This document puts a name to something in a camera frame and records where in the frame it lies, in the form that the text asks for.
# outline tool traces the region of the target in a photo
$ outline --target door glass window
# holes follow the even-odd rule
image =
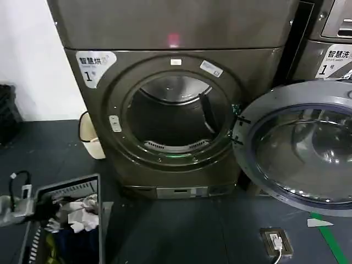
[[[127,112],[134,136],[161,152],[191,152],[219,134],[230,107],[218,89],[188,76],[154,79],[133,96]]]
[[[254,134],[261,172],[281,188],[320,203],[352,201],[352,117],[334,111],[283,112]]]

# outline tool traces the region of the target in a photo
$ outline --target beige trash bin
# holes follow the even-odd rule
[[[90,156],[96,160],[105,158],[103,148],[101,147],[88,112],[84,112],[79,119],[79,139],[86,147]]]

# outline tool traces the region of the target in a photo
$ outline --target white cable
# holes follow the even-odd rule
[[[277,259],[274,262],[274,264],[277,264],[277,263],[279,263],[279,261],[282,257],[282,248],[283,248],[282,238],[281,238],[281,236],[278,236],[277,234],[270,234],[270,239],[271,239],[271,242],[273,243],[274,249],[279,251],[279,256],[277,257]]]
[[[282,257],[282,249],[279,249],[279,256],[278,256],[277,259],[275,260],[274,264],[279,263],[281,257]]]

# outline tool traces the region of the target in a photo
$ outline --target front-load washing machine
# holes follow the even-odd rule
[[[297,0],[48,3],[121,184],[155,198],[230,192],[234,121],[270,89]]]
[[[352,2],[301,0],[276,84],[352,76]]]

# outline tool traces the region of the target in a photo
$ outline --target white wall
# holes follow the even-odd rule
[[[0,0],[0,84],[16,86],[22,117],[78,119],[83,99],[46,0]]]

